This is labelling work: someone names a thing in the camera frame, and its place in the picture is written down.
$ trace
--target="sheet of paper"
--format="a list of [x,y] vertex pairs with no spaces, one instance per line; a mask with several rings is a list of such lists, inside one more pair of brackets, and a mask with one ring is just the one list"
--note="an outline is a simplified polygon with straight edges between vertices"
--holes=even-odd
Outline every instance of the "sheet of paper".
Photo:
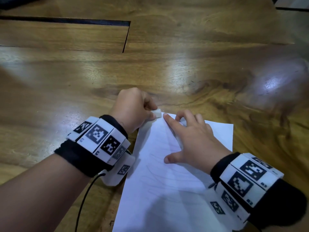
[[[205,122],[232,150],[233,124]],[[113,232],[230,231],[206,203],[210,175],[186,164],[164,164],[164,157],[177,151],[180,146],[163,117],[139,129],[137,161],[128,173]]]

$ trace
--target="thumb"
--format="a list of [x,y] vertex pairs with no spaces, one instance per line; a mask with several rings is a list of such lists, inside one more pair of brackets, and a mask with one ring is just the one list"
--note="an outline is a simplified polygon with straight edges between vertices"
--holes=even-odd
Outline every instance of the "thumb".
[[153,121],[154,119],[156,119],[156,116],[153,112],[151,111],[145,111],[146,112],[146,121]]
[[185,160],[183,158],[183,152],[179,151],[165,156],[164,163],[166,164],[185,163]]

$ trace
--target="wooden table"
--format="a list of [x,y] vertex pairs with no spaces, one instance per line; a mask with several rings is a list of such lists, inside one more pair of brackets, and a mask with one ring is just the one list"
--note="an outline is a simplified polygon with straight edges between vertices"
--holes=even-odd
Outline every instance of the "wooden table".
[[[234,151],[264,159],[309,195],[308,64],[294,53],[271,0],[40,0],[0,19],[1,183],[136,86],[165,112],[188,108],[233,123]],[[79,231],[111,231],[121,192],[97,181]],[[73,231],[82,197],[57,231]]]

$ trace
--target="fingernail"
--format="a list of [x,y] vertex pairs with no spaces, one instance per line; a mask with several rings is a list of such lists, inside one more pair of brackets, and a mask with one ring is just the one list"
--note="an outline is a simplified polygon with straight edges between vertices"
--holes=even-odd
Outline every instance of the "fingernail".
[[167,157],[167,156],[165,156],[165,158],[164,158],[164,163],[165,163],[165,164],[169,164],[169,163],[170,163],[170,161],[168,160],[168,157]]

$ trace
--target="cord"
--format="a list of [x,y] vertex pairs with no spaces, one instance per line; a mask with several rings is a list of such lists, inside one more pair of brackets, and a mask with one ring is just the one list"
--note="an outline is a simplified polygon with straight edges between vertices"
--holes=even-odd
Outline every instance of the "cord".
[[78,227],[78,222],[79,222],[80,213],[82,212],[82,208],[83,208],[85,199],[86,199],[86,197],[87,197],[87,195],[88,195],[88,192],[89,192],[90,188],[92,187],[92,185],[95,183],[95,181],[96,181],[99,177],[102,177],[102,176],[105,176],[105,175],[106,175],[105,173],[102,173],[102,174],[97,175],[97,176],[95,177],[95,179],[93,179],[93,181],[91,182],[90,186],[88,187],[88,189],[87,189],[87,191],[86,191],[86,194],[84,195],[82,204],[80,205],[80,208],[79,208],[79,212],[78,212],[77,219],[76,219],[75,232],[77,232],[77,227]]

